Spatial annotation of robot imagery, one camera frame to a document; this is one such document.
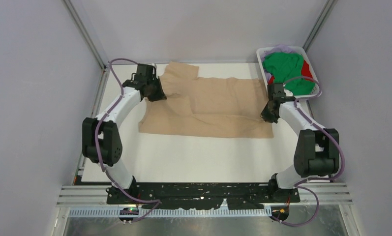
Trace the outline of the beige t shirt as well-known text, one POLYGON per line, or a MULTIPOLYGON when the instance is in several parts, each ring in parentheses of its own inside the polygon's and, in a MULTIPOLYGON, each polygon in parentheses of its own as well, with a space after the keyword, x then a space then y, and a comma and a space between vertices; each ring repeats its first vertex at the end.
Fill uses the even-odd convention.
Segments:
POLYGON ((261 112, 268 98, 262 80, 204 78, 199 67, 170 62, 160 77, 165 100, 146 102, 139 132, 214 138, 273 138, 261 112))

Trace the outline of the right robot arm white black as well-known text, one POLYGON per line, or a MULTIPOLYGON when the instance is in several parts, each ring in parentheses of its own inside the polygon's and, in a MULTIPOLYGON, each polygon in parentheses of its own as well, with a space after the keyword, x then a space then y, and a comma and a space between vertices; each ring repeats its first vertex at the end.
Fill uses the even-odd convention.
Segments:
POLYGON ((268 123, 284 120, 297 135, 293 164, 272 175, 268 182, 268 196, 275 202, 287 199, 295 188, 309 180, 328 180, 341 168, 339 133, 317 123, 302 108, 299 100, 289 96, 283 83, 267 87, 268 102, 261 118, 268 123))

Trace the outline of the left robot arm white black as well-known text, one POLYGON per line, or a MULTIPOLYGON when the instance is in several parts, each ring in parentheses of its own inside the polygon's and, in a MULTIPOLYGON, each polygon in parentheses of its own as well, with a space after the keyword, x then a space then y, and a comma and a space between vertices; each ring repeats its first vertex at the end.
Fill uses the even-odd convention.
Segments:
POLYGON ((130 79, 124 82, 115 79, 120 86, 117 98, 96 117, 82 122, 82 155, 99 165, 125 203, 158 204, 159 200, 137 198, 136 179, 121 163, 123 147, 119 132, 129 113, 144 99, 150 102, 166 99, 157 66, 139 63, 130 79))

